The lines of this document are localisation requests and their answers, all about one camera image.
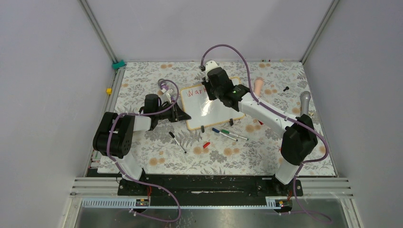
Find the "yellow framed whiteboard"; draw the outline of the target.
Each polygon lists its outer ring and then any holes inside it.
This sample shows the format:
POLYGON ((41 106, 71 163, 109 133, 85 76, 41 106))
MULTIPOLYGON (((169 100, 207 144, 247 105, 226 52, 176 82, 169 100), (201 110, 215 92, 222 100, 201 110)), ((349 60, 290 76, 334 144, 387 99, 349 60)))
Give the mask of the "yellow framed whiteboard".
POLYGON ((207 89, 202 84, 183 88, 180 96, 183 110, 191 117, 186 121, 189 130, 222 124, 245 116, 242 112, 225 107, 219 99, 210 100, 207 89))

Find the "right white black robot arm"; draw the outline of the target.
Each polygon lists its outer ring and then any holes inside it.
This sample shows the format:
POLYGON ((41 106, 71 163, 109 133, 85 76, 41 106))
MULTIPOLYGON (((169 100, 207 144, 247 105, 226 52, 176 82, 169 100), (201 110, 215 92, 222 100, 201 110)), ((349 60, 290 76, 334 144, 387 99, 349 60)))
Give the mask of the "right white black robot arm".
POLYGON ((248 87, 233 84, 226 71, 214 61, 208 62, 202 70, 206 73, 202 84, 210 100, 219 99, 224 106, 250 115, 282 137, 280 151, 284 161, 275 173, 272 188, 277 195, 286 195, 301 163, 318 144, 311 118, 306 114, 290 115, 254 98, 248 87))

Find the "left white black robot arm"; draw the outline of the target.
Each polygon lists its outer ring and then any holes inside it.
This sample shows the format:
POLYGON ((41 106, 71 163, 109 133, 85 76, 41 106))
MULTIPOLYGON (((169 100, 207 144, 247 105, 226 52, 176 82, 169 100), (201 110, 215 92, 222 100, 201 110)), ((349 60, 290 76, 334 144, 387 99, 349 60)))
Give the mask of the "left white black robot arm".
POLYGON ((134 132, 152 131, 161 120, 175 123, 191 119, 177 103, 162 102, 157 94, 146 95, 139 111, 140 115, 105 112, 93 138, 93 149, 117 165, 135 195, 144 194, 147 183, 141 178, 143 168, 130 152, 134 132))

